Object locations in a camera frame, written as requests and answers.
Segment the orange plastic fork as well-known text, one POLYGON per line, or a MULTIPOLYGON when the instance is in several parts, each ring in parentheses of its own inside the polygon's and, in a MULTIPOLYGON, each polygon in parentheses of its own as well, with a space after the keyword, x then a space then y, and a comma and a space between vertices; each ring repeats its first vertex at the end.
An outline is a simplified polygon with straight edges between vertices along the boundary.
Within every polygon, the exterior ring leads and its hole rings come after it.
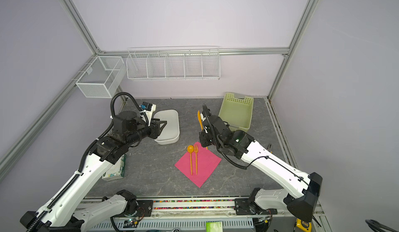
POLYGON ((195 171, 198 174, 198 145, 194 144, 194 154, 195 154, 195 171))

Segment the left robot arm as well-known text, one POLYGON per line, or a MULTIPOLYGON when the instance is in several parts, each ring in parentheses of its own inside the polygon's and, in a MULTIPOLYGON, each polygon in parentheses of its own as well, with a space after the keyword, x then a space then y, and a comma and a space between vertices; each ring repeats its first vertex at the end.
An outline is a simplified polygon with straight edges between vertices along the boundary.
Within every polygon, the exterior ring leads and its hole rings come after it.
POLYGON ((111 99, 110 110, 111 124, 86 149, 74 175, 46 204, 22 216, 20 223, 28 232, 86 232, 106 218, 138 213, 137 197, 127 190, 77 211, 94 184, 130 148, 137 147, 146 137, 158 138, 167 124, 152 117, 154 104, 139 105, 127 92, 117 93, 111 99))

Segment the orange plastic spoon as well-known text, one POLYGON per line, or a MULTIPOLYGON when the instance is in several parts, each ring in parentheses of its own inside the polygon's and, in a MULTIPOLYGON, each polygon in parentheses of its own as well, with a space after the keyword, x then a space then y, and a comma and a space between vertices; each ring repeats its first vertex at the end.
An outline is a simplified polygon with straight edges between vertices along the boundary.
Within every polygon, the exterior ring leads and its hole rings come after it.
POLYGON ((194 146, 189 145, 187 147, 187 152, 189 153, 190 173, 191 173, 191 175, 193 175, 192 153, 194 152, 194 146))

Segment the pink paper napkin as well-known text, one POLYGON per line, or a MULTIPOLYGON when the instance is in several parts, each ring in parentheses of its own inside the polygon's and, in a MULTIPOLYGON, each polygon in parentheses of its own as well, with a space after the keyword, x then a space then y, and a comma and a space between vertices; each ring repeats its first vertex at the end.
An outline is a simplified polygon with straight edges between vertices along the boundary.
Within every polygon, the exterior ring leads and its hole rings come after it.
POLYGON ((193 175, 190 173, 189 153, 185 154, 175 163, 175 167, 192 181, 198 188, 208 180, 212 173, 216 170, 221 162, 221 158, 216 156, 212 151, 202 147, 200 142, 198 145, 198 174, 195 171, 195 154, 192 153, 193 175))

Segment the orange plastic knife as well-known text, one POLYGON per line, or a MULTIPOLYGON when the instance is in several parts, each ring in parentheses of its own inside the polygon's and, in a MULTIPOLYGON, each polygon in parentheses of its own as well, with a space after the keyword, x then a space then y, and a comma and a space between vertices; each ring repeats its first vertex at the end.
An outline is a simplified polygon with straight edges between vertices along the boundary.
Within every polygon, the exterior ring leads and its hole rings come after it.
POLYGON ((201 118, 201 112, 200 112, 200 110, 197 111, 197 119, 198 119, 199 124, 200 124, 200 126, 201 126, 201 132, 202 132, 202 131, 204 130, 204 127, 203 127, 203 123, 202 123, 202 118, 201 118))

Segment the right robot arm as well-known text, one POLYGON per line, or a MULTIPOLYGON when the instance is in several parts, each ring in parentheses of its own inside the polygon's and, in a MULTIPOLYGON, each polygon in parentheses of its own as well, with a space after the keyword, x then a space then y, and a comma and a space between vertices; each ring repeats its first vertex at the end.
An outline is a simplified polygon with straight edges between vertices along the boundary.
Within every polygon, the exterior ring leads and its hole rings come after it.
POLYGON ((219 116, 202 112, 200 119, 201 146, 213 145, 231 165, 243 170, 255 167, 269 176, 287 192, 280 201, 282 206, 296 218, 312 221, 323 182, 318 173, 306 173, 287 164, 245 131, 231 131, 219 116))

